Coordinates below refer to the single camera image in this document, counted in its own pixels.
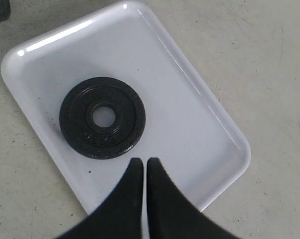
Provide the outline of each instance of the gray floor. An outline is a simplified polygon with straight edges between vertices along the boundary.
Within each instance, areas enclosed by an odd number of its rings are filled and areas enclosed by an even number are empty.
[[[114,0],[12,0],[13,46]],[[247,136],[246,173],[204,212],[251,239],[300,238],[300,0],[145,0]],[[50,239],[86,216],[0,76],[0,239]]]

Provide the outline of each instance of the black wheel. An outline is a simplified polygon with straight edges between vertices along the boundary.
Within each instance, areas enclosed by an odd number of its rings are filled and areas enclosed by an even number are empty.
[[[0,22],[6,21],[10,16],[9,0],[0,0]]]

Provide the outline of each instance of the black weight plate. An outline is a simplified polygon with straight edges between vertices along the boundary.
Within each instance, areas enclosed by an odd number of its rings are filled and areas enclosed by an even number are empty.
[[[111,108],[115,122],[100,127],[93,121],[99,107]],[[109,77],[81,82],[65,97],[60,113],[61,132],[78,153],[90,158],[110,159],[132,149],[146,124],[139,95],[126,83]]]

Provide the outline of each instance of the white tray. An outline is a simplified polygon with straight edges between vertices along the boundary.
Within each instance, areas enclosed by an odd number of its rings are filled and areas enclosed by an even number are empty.
[[[143,3],[119,2],[29,40],[5,56],[1,74],[88,213],[115,187],[132,157],[159,157],[200,210],[249,164],[247,140]],[[147,115],[137,145],[110,160],[75,152],[58,122],[67,93],[98,76],[129,84]]]

